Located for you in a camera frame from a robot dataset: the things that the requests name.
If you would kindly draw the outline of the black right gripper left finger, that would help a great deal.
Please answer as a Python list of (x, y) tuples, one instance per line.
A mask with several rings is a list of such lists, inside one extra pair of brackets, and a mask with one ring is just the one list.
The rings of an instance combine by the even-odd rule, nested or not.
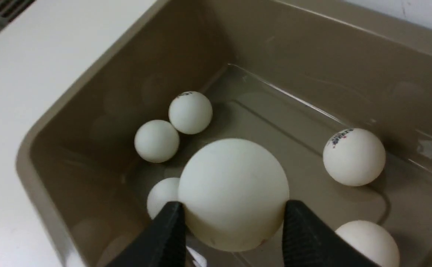
[(186, 230), (183, 204), (170, 201), (107, 267), (183, 267)]

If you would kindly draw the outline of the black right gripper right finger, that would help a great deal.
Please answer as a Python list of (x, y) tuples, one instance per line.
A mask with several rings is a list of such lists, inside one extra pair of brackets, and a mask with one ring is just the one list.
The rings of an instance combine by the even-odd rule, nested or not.
[(282, 254), (285, 267), (376, 267), (324, 223), (304, 202), (285, 205)]

